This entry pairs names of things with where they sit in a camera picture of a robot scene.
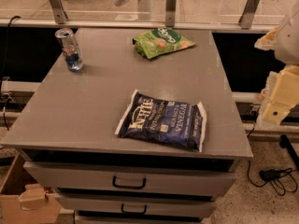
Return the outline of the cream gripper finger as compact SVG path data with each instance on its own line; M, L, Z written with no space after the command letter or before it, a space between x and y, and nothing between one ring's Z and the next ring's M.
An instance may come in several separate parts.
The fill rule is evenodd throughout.
M279 73L271 71L263 95L260 120L279 125L299 104L299 66L287 64Z

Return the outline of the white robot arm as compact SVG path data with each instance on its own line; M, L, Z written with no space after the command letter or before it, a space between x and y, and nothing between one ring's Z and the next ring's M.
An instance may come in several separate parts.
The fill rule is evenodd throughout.
M285 67L266 81L262 120L279 125L299 103L299 3L280 24L259 38L254 47L273 50Z

